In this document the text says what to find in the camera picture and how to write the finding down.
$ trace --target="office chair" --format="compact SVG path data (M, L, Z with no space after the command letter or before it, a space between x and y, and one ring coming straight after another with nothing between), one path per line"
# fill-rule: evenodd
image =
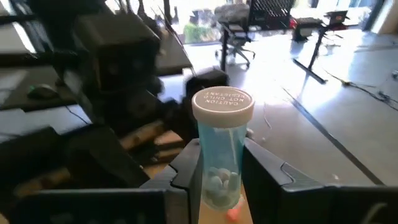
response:
M249 67L250 60L243 52L252 53L253 59L256 56L255 52L243 48L247 42L252 41L252 38L248 35L249 26L260 27L259 31L288 29L290 26L290 10L294 2L295 0L251 0L248 18L242 18L238 24L223 23L225 29L228 29L230 25L242 27L241 31L229 32L227 55L235 57L236 54L239 54L247 61L246 65ZM220 50L215 52L216 57L219 56L219 52Z

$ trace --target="child-resistant cap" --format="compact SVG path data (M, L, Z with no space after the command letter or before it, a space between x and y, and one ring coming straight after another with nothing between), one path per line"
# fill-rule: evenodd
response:
M192 110L198 122L214 128L235 128L251 120L254 100L240 89L215 86L193 96Z

